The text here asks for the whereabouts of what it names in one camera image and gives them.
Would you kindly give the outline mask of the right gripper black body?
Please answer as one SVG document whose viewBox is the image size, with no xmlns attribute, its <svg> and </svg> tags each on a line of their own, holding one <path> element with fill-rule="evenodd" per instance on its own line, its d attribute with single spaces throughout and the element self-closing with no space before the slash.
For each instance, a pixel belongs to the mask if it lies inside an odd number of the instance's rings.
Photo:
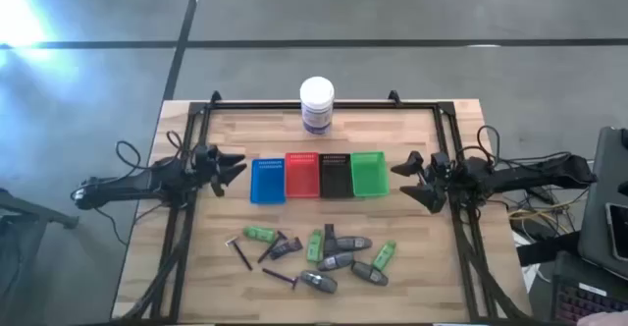
<svg viewBox="0 0 628 326">
<path fill-rule="evenodd" d="M 451 180 L 452 167 L 452 162 L 445 152 L 431 155 L 424 178 L 437 195 L 445 195 Z"/>
</svg>

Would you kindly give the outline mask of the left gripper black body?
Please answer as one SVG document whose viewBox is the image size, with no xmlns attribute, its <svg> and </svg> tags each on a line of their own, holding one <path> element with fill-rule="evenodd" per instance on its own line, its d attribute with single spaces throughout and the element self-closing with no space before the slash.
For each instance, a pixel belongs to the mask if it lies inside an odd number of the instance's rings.
<svg viewBox="0 0 628 326">
<path fill-rule="evenodd" d="M 202 184 L 209 184 L 213 193 L 222 197 L 225 191 L 222 187 L 221 170 L 219 165 L 220 150 L 213 144 L 197 144 L 194 148 L 193 168 Z"/>
</svg>

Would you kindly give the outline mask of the small green bottle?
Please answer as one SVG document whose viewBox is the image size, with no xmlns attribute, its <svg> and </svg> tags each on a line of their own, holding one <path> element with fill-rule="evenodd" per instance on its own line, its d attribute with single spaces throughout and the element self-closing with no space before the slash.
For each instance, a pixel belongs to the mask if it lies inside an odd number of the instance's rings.
<svg viewBox="0 0 628 326">
<path fill-rule="evenodd" d="M 308 237 L 306 260 L 308 262 L 319 262 L 323 258 L 324 234 L 321 230 L 314 230 Z"/>
<path fill-rule="evenodd" d="M 267 244 L 273 243 L 277 238 L 275 230 L 260 226 L 245 226 L 242 232 L 249 239 Z"/>
<path fill-rule="evenodd" d="M 384 271 L 393 259 L 396 252 L 396 241 L 388 240 L 379 249 L 372 261 L 372 266 L 379 271 Z"/>
</svg>

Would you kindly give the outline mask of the grey deodorant stick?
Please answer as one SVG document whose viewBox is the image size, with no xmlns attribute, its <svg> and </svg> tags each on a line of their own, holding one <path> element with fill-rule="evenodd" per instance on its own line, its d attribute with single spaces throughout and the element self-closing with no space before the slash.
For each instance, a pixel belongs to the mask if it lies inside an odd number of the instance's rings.
<svg viewBox="0 0 628 326">
<path fill-rule="evenodd" d="M 318 271 L 303 270 L 299 279 L 309 287 L 326 294 L 334 294 L 338 289 L 338 282 L 335 279 Z"/>
<path fill-rule="evenodd" d="M 346 236 L 336 238 L 336 246 L 341 251 L 358 251 L 370 248 L 372 241 L 366 237 Z"/>
<path fill-rule="evenodd" d="M 386 286 L 389 278 L 372 265 L 360 261 L 354 261 L 351 265 L 351 272 L 363 281 L 376 286 Z"/>
<path fill-rule="evenodd" d="M 351 251 L 345 251 L 324 257 L 318 264 L 319 271 L 333 271 L 350 266 L 354 261 L 354 255 Z"/>
</svg>

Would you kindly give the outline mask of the dark blue travel tube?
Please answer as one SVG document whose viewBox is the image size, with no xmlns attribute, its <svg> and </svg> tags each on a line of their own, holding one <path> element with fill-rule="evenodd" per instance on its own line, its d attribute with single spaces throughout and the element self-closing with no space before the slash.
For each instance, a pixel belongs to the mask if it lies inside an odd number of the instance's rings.
<svg viewBox="0 0 628 326">
<path fill-rule="evenodd" d="M 335 226 L 333 224 L 325 224 L 324 228 L 323 256 L 328 257 L 338 252 L 338 244 L 335 235 Z"/>
<path fill-rule="evenodd" d="M 302 250 L 302 243 L 299 237 L 295 237 L 273 247 L 269 253 L 269 256 L 272 260 L 277 260 L 289 253 L 297 252 L 300 250 Z"/>
</svg>

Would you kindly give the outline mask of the blue plastic basket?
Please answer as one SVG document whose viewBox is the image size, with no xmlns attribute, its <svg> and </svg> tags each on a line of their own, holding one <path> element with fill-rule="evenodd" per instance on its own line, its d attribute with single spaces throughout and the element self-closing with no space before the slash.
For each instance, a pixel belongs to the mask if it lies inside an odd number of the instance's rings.
<svg viewBox="0 0 628 326">
<path fill-rule="evenodd" d="M 283 158 L 252 160 L 250 201 L 256 204 L 286 202 L 285 160 Z"/>
</svg>

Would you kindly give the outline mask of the green plastic basket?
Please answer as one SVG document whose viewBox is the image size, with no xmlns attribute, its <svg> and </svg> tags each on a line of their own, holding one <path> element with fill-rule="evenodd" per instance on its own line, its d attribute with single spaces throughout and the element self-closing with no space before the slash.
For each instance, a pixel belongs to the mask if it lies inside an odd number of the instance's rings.
<svg viewBox="0 0 628 326">
<path fill-rule="evenodd" d="M 353 193 L 358 197 L 382 196 L 390 192 L 385 155 L 382 151 L 350 154 Z"/>
</svg>

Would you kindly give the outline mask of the red plastic basket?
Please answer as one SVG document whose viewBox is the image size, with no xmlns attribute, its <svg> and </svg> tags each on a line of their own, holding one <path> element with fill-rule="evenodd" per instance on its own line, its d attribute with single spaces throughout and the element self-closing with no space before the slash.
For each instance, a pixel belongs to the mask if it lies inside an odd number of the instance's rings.
<svg viewBox="0 0 628 326">
<path fill-rule="evenodd" d="M 319 154 L 317 152 L 289 152 L 285 159 L 287 197 L 319 197 Z"/>
</svg>

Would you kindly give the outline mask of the black plastic basket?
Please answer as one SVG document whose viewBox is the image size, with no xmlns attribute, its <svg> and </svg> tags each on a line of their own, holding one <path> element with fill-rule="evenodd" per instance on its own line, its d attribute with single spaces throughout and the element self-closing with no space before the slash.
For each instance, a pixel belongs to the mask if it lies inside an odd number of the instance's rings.
<svg viewBox="0 0 628 326">
<path fill-rule="evenodd" d="M 319 154 L 320 196 L 327 199 L 354 197 L 350 155 Z"/>
</svg>

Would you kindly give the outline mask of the grey laptop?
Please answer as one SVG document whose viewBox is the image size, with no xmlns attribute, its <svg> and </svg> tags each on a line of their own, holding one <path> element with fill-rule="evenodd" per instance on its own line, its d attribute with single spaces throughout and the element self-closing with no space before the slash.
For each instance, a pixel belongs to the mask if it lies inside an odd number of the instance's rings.
<svg viewBox="0 0 628 326">
<path fill-rule="evenodd" d="M 588 192 L 578 250 L 581 256 L 612 273 L 628 279 L 628 258 L 613 254 L 606 205 L 628 207 L 628 130 L 600 130 L 593 173 L 597 181 Z"/>
</svg>

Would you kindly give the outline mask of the black keyboard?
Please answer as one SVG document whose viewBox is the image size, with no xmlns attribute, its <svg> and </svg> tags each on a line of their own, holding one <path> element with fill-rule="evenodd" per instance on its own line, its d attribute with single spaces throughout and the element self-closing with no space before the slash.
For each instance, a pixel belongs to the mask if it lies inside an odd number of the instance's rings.
<svg viewBox="0 0 628 326">
<path fill-rule="evenodd" d="M 563 277 L 553 278 L 550 319 L 575 325 L 586 316 L 628 310 L 628 285 L 621 282 L 586 284 Z"/>
</svg>

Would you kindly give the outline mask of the black smartphone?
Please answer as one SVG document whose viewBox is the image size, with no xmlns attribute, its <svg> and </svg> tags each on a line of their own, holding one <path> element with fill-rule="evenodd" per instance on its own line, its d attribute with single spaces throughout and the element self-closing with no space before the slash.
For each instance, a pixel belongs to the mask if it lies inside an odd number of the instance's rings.
<svg viewBox="0 0 628 326">
<path fill-rule="evenodd" d="M 605 212 L 612 254 L 619 260 L 628 261 L 628 206 L 607 203 Z"/>
</svg>

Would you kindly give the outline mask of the grey chair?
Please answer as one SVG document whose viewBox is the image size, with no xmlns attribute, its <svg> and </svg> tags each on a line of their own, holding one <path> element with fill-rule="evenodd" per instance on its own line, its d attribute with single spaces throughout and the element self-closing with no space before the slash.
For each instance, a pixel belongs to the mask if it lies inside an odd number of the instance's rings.
<svg viewBox="0 0 628 326">
<path fill-rule="evenodd" d="M 78 216 L 13 196 L 0 188 L 0 326 L 7 326 L 24 298 L 50 223 L 74 229 Z"/>
</svg>

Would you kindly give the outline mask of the person's hand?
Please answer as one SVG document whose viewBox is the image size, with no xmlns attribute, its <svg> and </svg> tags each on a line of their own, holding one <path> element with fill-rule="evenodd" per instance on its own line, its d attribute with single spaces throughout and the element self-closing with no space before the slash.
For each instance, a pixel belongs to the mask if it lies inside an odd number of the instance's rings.
<svg viewBox="0 0 628 326">
<path fill-rule="evenodd" d="M 591 314 L 581 318 L 577 326 L 628 326 L 628 310 Z"/>
</svg>

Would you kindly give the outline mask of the black metal table frame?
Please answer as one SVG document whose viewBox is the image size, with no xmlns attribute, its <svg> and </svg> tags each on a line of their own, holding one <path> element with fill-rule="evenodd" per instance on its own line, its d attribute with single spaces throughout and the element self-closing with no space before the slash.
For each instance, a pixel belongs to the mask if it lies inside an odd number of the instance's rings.
<svg viewBox="0 0 628 326">
<path fill-rule="evenodd" d="M 314 136 L 303 129 L 300 105 L 279 102 L 222 101 L 208 114 L 194 101 L 164 103 L 151 150 L 153 159 L 173 149 L 168 131 L 197 142 L 200 127 L 221 150 L 248 159 L 281 158 L 288 152 L 382 151 L 388 166 L 403 162 L 409 152 L 424 155 L 469 144 L 483 124 L 477 100 L 339 102 L 332 129 Z M 482 312 L 484 297 L 478 282 L 471 284 L 474 301 L 466 300 L 464 274 L 458 260 L 452 217 L 431 214 L 403 194 L 408 179 L 390 177 L 385 196 L 352 200 L 291 199 L 281 205 L 257 205 L 249 200 L 249 172 L 239 175 L 223 197 L 210 189 L 197 198 L 190 244 L 180 293 L 175 281 L 166 283 L 160 320 L 177 324 L 326 324 L 464 322 Z M 241 237 L 243 227 L 276 228 L 306 240 L 312 231 L 333 224 L 338 235 L 363 235 L 375 245 L 396 241 L 388 266 L 390 282 L 377 287 L 350 270 L 334 272 L 338 290 L 325 294 L 265 274 L 262 269 L 294 277 L 308 268 L 303 252 L 257 263 L 260 242 Z M 248 271 L 225 241 L 238 237 L 253 267 Z"/>
</svg>

